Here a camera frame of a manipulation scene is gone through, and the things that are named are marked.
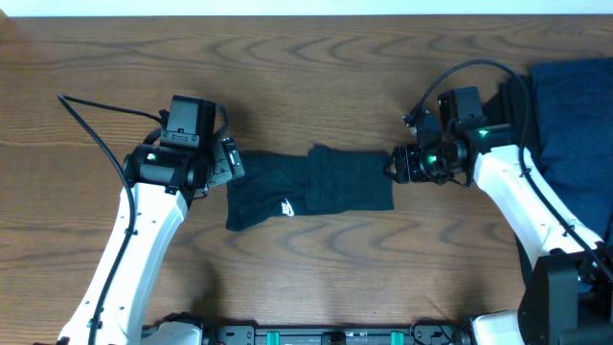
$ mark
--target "nike logo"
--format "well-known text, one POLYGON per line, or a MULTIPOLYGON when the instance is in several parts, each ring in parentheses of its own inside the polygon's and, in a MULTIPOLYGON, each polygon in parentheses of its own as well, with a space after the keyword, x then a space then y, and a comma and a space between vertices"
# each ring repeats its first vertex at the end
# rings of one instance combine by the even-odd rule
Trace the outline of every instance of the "nike logo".
POLYGON ((289 203, 289 201, 287 201, 287 198, 285 199, 285 201, 281 202, 281 210, 284 215, 288 217, 294 217, 294 209, 291 208, 291 204, 289 203))

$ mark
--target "wooden table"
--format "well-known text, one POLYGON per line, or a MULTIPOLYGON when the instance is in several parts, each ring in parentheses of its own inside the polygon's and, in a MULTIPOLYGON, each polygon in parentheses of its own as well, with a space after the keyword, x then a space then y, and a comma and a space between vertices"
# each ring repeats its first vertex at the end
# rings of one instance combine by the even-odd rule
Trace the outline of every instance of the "wooden table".
MULTIPOLYGON (((121 182, 63 92, 154 112, 174 94, 225 104, 243 150, 387 150, 429 83, 472 58, 518 71, 613 54, 604 16, 38 18, 0 43, 0 343, 53 341, 87 289, 121 182)), ((504 76, 473 67, 440 91, 504 76)), ((122 159, 155 127, 77 106, 122 159)), ((225 188, 194 203, 148 308, 273 324, 407 324, 516 308, 512 231, 477 188, 395 185, 394 212, 224 229, 225 188)))

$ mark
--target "blue towel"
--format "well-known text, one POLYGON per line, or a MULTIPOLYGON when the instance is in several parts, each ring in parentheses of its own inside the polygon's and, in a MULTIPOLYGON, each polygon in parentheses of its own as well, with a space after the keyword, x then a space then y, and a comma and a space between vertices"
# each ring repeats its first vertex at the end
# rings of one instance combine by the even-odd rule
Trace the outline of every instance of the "blue towel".
POLYGON ((531 71, 543 176, 575 216, 613 243, 613 58, 531 71))

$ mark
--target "folded cloth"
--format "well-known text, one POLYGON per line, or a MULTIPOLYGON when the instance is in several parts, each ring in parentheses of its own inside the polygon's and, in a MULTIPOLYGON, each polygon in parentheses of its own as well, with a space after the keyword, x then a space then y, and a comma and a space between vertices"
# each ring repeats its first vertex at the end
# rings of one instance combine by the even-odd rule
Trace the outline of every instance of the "folded cloth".
POLYGON ((226 229, 240 231, 283 214, 291 200, 292 213, 307 212, 307 159, 267 152, 240 155, 245 175, 228 182, 226 229))
POLYGON ((308 157, 241 155, 245 176, 228 183, 226 228, 240 231, 276 216, 393 210, 388 154, 315 146, 308 157))
POLYGON ((531 72, 543 176, 579 220, 613 243, 613 58, 531 72))
POLYGON ((319 214, 394 210, 387 152, 343 152, 315 146, 306 159, 306 207, 319 214))

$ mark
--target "green connector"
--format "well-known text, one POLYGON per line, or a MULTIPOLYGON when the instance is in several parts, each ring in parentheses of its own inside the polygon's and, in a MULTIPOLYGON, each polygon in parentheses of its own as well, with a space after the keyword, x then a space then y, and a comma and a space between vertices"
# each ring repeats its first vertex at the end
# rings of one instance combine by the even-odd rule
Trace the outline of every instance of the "green connector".
POLYGON ((404 345, 404 333, 392 332, 392 345, 404 345))
POLYGON ((268 332, 266 334, 266 345, 280 345, 281 336, 279 332, 268 332))

